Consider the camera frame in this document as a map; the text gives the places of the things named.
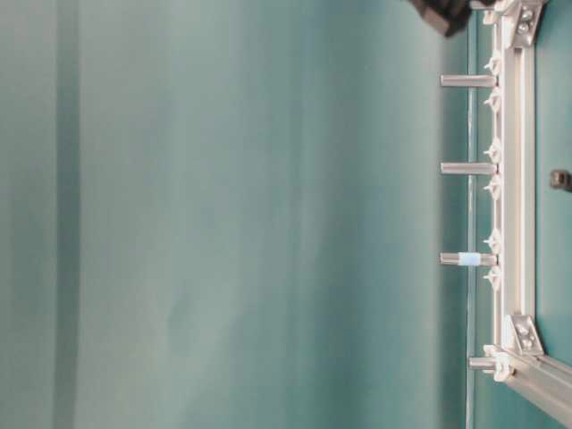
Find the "upper black gripper body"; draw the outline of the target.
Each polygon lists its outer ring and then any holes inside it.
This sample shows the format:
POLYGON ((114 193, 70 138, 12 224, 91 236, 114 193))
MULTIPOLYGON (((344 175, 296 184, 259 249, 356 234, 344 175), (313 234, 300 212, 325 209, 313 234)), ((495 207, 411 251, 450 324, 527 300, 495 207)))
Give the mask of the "upper black gripper body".
POLYGON ((421 19, 442 36, 462 31, 472 14, 467 0, 410 0, 421 19))

